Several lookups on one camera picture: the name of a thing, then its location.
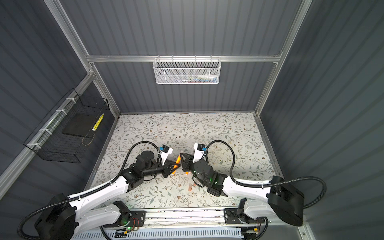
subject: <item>striped gray wall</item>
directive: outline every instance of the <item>striped gray wall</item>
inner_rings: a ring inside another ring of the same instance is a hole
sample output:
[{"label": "striped gray wall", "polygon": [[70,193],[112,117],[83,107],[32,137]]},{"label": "striped gray wall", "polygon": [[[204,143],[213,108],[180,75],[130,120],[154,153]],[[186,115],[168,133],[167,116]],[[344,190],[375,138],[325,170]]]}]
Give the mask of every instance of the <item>striped gray wall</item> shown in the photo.
[{"label": "striped gray wall", "polygon": [[[84,92],[101,97],[93,83]],[[35,156],[0,201],[0,239],[21,239],[16,228],[22,218],[45,206],[56,194],[69,195],[84,190],[114,122],[111,112],[104,115],[98,133],[80,164],[41,160]],[[24,226],[29,235],[37,236],[33,225],[37,216]]]},{"label": "striped gray wall", "polygon": [[219,84],[157,84],[152,63],[96,63],[121,112],[255,110],[273,63],[222,63]]},{"label": "striped gray wall", "polygon": [[86,72],[43,1],[0,1],[0,173]]},{"label": "striped gray wall", "polygon": [[[384,1],[314,1],[261,118],[286,179],[328,184],[317,240],[382,239]],[[306,201],[319,193],[298,184]]]},{"label": "striped gray wall", "polygon": [[274,55],[300,0],[61,3],[91,55]]}]

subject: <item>black wire basket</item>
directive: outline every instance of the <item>black wire basket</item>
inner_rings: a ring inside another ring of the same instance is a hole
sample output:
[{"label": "black wire basket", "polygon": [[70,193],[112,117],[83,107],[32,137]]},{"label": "black wire basket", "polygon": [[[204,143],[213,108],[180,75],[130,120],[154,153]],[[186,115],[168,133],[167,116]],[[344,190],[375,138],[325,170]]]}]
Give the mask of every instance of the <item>black wire basket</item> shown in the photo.
[{"label": "black wire basket", "polygon": [[47,161],[80,163],[92,144],[104,114],[109,111],[108,100],[76,95],[42,131],[36,143],[24,145]]}]

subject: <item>floral patterned surface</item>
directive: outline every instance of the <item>floral patterned surface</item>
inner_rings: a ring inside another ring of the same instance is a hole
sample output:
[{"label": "floral patterned surface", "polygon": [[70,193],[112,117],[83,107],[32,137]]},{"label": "floral patterned surface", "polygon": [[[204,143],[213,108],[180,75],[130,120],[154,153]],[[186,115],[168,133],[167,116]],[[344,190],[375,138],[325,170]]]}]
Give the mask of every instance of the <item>floral patterned surface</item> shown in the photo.
[{"label": "floral patterned surface", "polygon": [[[220,139],[231,145],[236,154],[233,175],[240,179],[269,180],[274,175],[268,154],[258,131],[253,113],[209,114],[138,114],[120,116],[104,158],[93,180],[93,186],[112,179],[119,171],[129,148],[138,141],[166,144],[175,161],[180,152],[193,154],[194,143],[208,145]],[[152,145],[140,144],[130,154],[127,165]],[[232,155],[220,143],[209,148],[209,163],[213,169],[229,174]],[[122,200],[129,208],[176,208],[237,206],[241,197],[215,197],[194,185],[192,176],[178,169],[176,174],[144,182],[134,190],[109,200]]]}]

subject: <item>orange marker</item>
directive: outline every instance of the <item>orange marker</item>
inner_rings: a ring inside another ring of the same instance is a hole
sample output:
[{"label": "orange marker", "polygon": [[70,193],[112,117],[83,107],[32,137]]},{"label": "orange marker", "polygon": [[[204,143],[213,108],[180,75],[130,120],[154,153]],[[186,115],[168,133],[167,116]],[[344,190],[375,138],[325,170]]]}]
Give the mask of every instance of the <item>orange marker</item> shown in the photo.
[{"label": "orange marker", "polygon": [[177,160],[176,160],[176,163],[180,163],[180,161],[181,161],[181,157],[180,157],[180,155],[177,157]]}]

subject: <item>floral tablecloth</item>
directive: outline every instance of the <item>floral tablecloth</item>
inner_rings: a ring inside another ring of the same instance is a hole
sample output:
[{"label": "floral tablecloth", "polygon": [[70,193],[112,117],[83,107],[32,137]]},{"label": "floral tablecloth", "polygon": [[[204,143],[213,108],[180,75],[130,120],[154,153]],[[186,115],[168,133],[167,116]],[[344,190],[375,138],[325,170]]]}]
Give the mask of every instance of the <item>floral tablecloth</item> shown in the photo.
[{"label": "floral tablecloth", "polygon": [[[257,128],[253,113],[205,114],[137,114],[121,115],[92,186],[112,179],[119,171],[129,148],[138,141],[166,144],[176,160],[180,152],[193,154],[194,143],[208,145],[220,139],[231,145],[236,154],[233,174],[236,178],[269,180],[274,175],[268,154]],[[155,149],[149,144],[136,146],[127,165],[135,162],[144,150]],[[228,174],[232,164],[229,149],[220,143],[209,148],[209,163],[215,171]],[[129,208],[176,208],[235,206],[241,197],[214,197],[206,188],[194,185],[191,175],[178,169],[176,174],[144,182],[134,190],[109,200],[122,200]]]}]

